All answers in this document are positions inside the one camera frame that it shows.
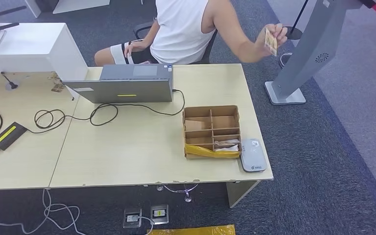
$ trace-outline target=gray laptop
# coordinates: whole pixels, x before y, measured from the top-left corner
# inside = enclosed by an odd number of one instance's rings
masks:
[[[90,102],[139,103],[172,101],[172,65],[106,65],[100,80],[66,81]]]

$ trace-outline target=white power bank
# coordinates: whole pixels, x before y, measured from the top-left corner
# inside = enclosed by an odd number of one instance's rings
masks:
[[[267,168],[263,148],[258,139],[248,139],[241,142],[241,163],[247,172],[264,171]]]

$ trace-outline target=dark blue carpet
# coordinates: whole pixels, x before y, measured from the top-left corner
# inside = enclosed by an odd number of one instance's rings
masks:
[[[155,15],[152,0],[139,6],[137,0],[112,0],[101,7],[61,15],[17,13],[5,19],[21,22],[67,22],[87,63],[101,48],[133,39],[134,25]],[[21,0],[0,1],[0,10],[21,4]],[[278,20],[265,0],[234,0],[240,22],[252,39],[268,23]],[[92,15],[102,16],[96,20]],[[289,42],[280,53],[292,51]],[[211,53],[213,63],[237,63],[221,38]],[[125,207],[167,203],[171,222],[159,228],[188,228],[235,224],[238,235],[252,234],[336,234],[376,235],[376,181],[357,149],[312,79],[303,87],[307,104],[272,106],[263,84],[279,73],[275,57],[257,64],[244,64],[261,131],[275,180],[259,184],[234,209],[228,208],[224,184],[204,184],[187,204],[182,195],[155,187],[52,189],[54,202],[78,205],[82,214],[77,224],[88,235],[117,235],[143,232],[124,230]],[[0,191],[0,222],[24,222],[27,229],[42,219],[41,191]],[[67,215],[56,213],[62,224]],[[18,228],[0,227],[0,235],[20,235]],[[72,235],[46,223],[37,234]]]

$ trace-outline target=hand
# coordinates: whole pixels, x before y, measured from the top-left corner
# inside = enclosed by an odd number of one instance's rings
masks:
[[[127,58],[129,55],[132,54],[133,51],[134,52],[142,51],[142,50],[145,50],[147,47],[148,47],[148,44],[144,40],[132,42],[130,45],[125,47],[124,53],[123,53],[124,57]]]
[[[287,28],[283,28],[283,25],[281,23],[274,25],[274,24],[267,24],[260,32],[260,34],[257,37],[256,40],[256,46],[260,49],[262,56],[269,56],[272,53],[270,52],[269,47],[264,46],[264,41],[266,38],[266,28],[269,29],[269,31],[273,34],[275,38],[278,40],[278,47],[283,45],[286,40],[286,33],[287,33]]]

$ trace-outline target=floor outlet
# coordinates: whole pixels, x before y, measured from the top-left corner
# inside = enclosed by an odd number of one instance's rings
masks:
[[[157,205],[151,207],[150,218],[153,220],[154,224],[167,224],[169,223],[169,206],[168,205]]]
[[[125,209],[124,215],[123,215],[123,228],[124,229],[139,228],[142,224],[140,216],[142,216],[142,209],[138,209],[138,208]]]

